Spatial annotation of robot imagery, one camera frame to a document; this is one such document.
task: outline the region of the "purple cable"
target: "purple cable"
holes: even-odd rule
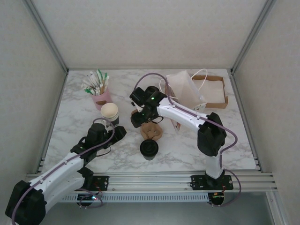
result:
[[[92,196],[95,196],[96,198],[98,198],[98,199],[100,200],[100,202],[101,202],[101,204],[98,205],[98,206],[86,206],[86,207],[85,207],[86,209],[95,209],[95,208],[99,208],[99,207],[103,206],[102,196],[98,196],[97,194],[95,194],[95,193],[93,193],[93,192],[91,192],[91,191],[89,191],[89,190],[83,189],[83,188],[77,189],[77,191],[85,191],[85,192],[91,194]],[[88,196],[87,196],[87,195],[86,195],[86,196],[83,196],[83,197],[80,199],[80,202],[79,202],[79,206],[80,206],[80,207],[81,207],[81,202],[82,202],[83,199],[85,199],[86,197],[88,197]]]
[[[97,118],[97,119],[94,119],[94,120],[93,120],[93,123],[95,123],[95,121],[97,121],[97,120],[105,120],[106,122],[108,122],[108,123],[112,126],[112,135],[111,135],[105,142],[103,142],[103,143],[101,143],[101,144],[98,144],[98,145],[95,145],[95,146],[93,146],[93,147],[91,147],[91,148],[85,150],[84,152],[82,152],[82,153],[80,153],[80,154],[78,154],[78,155],[76,155],[76,156],[73,156],[73,157],[69,158],[69,159],[67,160],[67,162],[70,162],[70,161],[73,160],[74,158],[80,157],[80,156],[82,156],[83,154],[87,153],[88,151],[91,151],[91,150],[93,150],[93,149],[95,149],[95,148],[98,148],[98,147],[100,147],[100,146],[102,146],[102,145],[108,143],[108,142],[113,138],[114,132],[115,132],[115,131],[114,131],[114,125],[113,125],[109,120],[107,120],[107,119],[105,119],[105,118]],[[53,174],[55,171],[57,171],[57,170],[58,170],[59,168],[61,168],[63,165],[65,165],[65,162],[59,164],[57,167],[55,167],[53,170],[51,170],[46,176],[44,176],[41,180],[39,180],[38,182],[36,182],[35,184],[33,184],[30,188],[28,188],[28,189],[24,192],[24,194],[21,196],[21,198],[19,199],[19,201],[18,201],[17,204],[15,205],[15,208],[14,208],[14,211],[13,211],[13,214],[12,214],[12,217],[11,217],[12,225],[16,225],[16,224],[15,224],[15,214],[16,214],[17,209],[19,208],[21,202],[22,202],[23,199],[25,198],[25,196],[26,196],[33,188],[35,188],[37,185],[39,185],[40,183],[42,183],[42,181],[46,180],[51,174]]]
[[[185,112],[185,113],[187,113],[187,114],[190,114],[190,115],[195,116],[195,117],[198,116],[198,115],[195,114],[195,113],[192,113],[192,112],[190,112],[190,111],[188,111],[188,110],[186,110],[186,109],[181,108],[180,106],[176,105],[176,103],[173,102],[173,101],[171,100],[171,98],[170,98],[170,86],[169,86],[169,84],[168,84],[167,79],[166,79],[164,76],[162,76],[161,74],[158,74],[158,73],[148,73],[148,74],[145,74],[144,76],[142,76],[142,77],[137,81],[137,83],[136,83],[136,85],[135,85],[135,87],[134,87],[134,90],[136,89],[137,85],[141,82],[141,80],[144,79],[145,77],[149,76],[149,75],[157,75],[157,76],[160,76],[160,77],[165,81],[165,85],[166,85],[166,87],[167,87],[167,98],[168,98],[170,104],[175,105],[175,108],[178,108],[179,110],[182,110],[183,112]],[[226,128],[226,127],[223,127],[222,125],[220,125],[220,124],[218,124],[218,123],[216,123],[216,122],[214,122],[214,121],[211,121],[211,120],[209,120],[209,119],[207,119],[207,118],[204,118],[204,117],[201,117],[201,116],[199,116],[199,119],[201,119],[201,120],[203,120],[203,121],[205,121],[205,122],[211,123],[211,124],[217,126],[218,128],[221,128],[221,129],[223,129],[223,130],[229,132],[230,134],[232,134],[232,135],[234,136],[234,139],[235,139],[234,142],[233,142],[232,144],[228,145],[227,147],[223,148],[223,149],[220,151],[220,167],[222,168],[222,153],[223,153],[224,151],[226,151],[227,149],[232,148],[232,147],[238,142],[238,137],[237,137],[237,135],[236,135],[233,131],[231,131],[230,129],[228,129],[228,128]],[[239,187],[240,187],[240,191],[239,191],[238,196],[237,196],[236,198],[234,198],[232,201],[230,201],[230,202],[228,202],[228,203],[225,203],[225,204],[223,205],[223,206],[227,206],[227,205],[233,203],[234,201],[236,201],[236,200],[240,197],[240,193],[241,193],[241,184],[240,184],[240,180],[238,179],[238,177],[237,177],[232,171],[227,170],[227,169],[224,169],[224,170],[230,172],[230,173],[237,179],[238,184],[239,184]]]

